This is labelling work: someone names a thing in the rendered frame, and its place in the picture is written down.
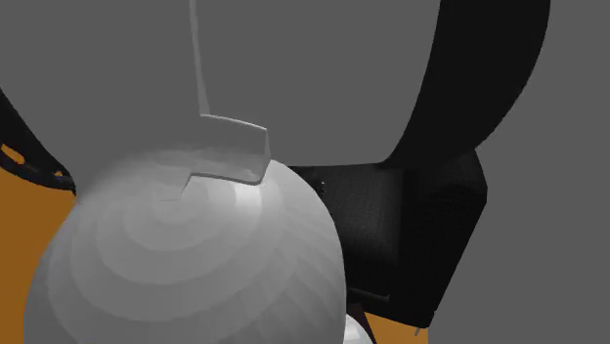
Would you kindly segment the black curved bar frame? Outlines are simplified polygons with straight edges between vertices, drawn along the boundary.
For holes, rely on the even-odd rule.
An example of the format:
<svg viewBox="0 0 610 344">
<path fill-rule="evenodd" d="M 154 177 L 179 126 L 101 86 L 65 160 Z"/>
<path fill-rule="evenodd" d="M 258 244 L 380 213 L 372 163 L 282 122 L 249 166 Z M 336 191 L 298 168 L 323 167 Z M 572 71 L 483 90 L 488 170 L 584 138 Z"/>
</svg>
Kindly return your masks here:
<svg viewBox="0 0 610 344">
<path fill-rule="evenodd" d="M 14 161 L 0 149 L 1 168 L 35 185 L 76 194 L 76 186 L 67 169 L 44 148 L 0 88 L 0 147 L 2 145 L 19 153 L 24 163 Z"/>
</svg>

